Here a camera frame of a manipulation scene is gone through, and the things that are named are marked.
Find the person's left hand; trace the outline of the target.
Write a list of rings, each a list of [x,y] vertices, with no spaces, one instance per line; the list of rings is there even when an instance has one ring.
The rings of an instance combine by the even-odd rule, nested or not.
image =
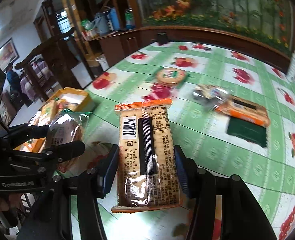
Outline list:
[[[20,209],[21,208],[21,196],[22,194],[10,194],[8,200],[4,200],[0,197],[0,212],[8,211],[10,208],[15,207]]]

